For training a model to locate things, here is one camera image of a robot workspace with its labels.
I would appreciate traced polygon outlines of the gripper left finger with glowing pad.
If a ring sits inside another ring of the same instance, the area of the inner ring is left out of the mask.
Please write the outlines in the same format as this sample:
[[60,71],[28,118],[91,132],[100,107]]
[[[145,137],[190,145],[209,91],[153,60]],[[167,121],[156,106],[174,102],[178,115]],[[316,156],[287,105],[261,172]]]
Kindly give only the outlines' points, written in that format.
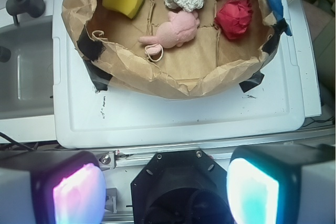
[[93,153],[1,152],[1,223],[100,223],[105,205]]

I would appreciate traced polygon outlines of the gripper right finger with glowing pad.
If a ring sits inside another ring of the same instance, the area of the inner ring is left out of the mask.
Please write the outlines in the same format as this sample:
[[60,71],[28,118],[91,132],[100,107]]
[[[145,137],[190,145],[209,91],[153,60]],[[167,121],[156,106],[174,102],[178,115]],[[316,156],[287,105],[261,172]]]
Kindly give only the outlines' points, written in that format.
[[335,223],[335,147],[237,147],[227,171],[237,223]]

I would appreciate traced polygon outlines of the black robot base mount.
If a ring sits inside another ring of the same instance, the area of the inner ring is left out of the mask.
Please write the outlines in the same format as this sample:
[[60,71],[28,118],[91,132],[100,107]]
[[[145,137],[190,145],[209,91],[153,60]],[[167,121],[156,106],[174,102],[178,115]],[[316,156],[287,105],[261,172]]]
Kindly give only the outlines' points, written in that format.
[[134,223],[234,223],[226,178],[202,150],[156,153],[131,182]]

